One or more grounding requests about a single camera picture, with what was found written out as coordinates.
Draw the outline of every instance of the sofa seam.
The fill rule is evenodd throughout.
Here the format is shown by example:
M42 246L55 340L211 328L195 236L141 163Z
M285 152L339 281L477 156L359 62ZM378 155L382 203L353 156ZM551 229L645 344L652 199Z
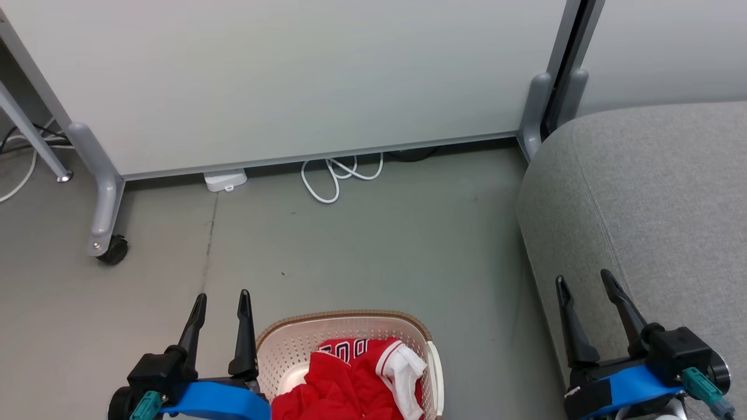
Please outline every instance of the sofa seam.
M578 170L581 174L581 180L583 181L584 187L586 187L586 193L589 195L589 198L592 200L592 209L594 210L594 215L597 218L597 223L601 226L602 234L604 235L604 240L607 243L607 252L612 257L616 268L618 269L619 276L625 284L625 288L627 290L628 296L630 296L633 301L635 301L635 297L633 295L633 290L630 287L630 283L627 281L627 277L625 276L625 272L622 268L622 262L620 261L620 255L618 254L617 247L615 247L615 243L612 238L612 233L610 231L610 228L607 225L607 221L604 219L604 215L602 214L602 210L599 207L599 203L597 203L597 199L594 196L594 193L592 192L592 187L589 185L589 181L586 178L586 171L583 168L583 165L581 164L581 159L578 156L578 151L576 150L576 143L574 141L574 137L576 135L576 128L577 124L573 127L571 130L571 136L570 136L570 143L571 143L571 151L573 152L574 160L576 161L576 166L578 167Z

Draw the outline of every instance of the concrete floor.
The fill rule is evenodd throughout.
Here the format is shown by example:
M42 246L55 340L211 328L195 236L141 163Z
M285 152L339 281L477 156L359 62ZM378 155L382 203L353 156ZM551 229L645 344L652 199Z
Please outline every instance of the concrete floor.
M259 333L281 318L396 309L420 318L444 367L445 419L562 419L562 385L515 221L525 164L514 148L385 163L341 183L331 206L297 167L250 171L231 193L200 178L128 184L116 267L85 255L95 183L55 182L44 163L0 204L0 407L4 417L103 419L143 353L175 343L208 294L197 370L223 376L238 293ZM0 193L30 154L0 158ZM366 165L363 173L375 167ZM312 171L320 194L329 175Z

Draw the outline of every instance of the floor crack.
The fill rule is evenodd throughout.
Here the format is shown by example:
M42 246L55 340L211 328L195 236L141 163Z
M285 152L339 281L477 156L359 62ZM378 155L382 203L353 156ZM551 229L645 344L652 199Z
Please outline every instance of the floor crack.
M210 249L213 247L213 229L215 229L215 215L218 213L218 197L215 193L215 203L213 204L213 217L210 219L210 233L208 233L208 249L205 251L205 264L202 265L202 284L200 284L200 293L205 293L205 286L208 283L208 270L210 269Z

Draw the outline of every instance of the white basket handle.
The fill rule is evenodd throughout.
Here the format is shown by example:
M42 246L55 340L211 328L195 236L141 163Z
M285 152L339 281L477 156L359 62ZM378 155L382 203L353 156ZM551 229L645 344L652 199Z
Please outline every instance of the white basket handle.
M436 415L442 416L444 413L444 369L441 367L441 357L438 356L438 350L433 342L428 342L428 366L430 369L430 383L433 387L433 406L436 408Z

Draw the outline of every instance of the green cable connector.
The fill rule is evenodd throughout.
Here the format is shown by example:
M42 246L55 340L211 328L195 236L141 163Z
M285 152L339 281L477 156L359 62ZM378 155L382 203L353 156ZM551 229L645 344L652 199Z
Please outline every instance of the green cable connector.
M719 420L734 419L734 406L726 401L721 390L697 368L682 371L682 385L688 393L703 400Z
M153 420L158 412L161 411L161 406L163 405L161 394L158 394L156 391L148 391L143 395L143 399L140 400L137 407L135 407L130 420Z

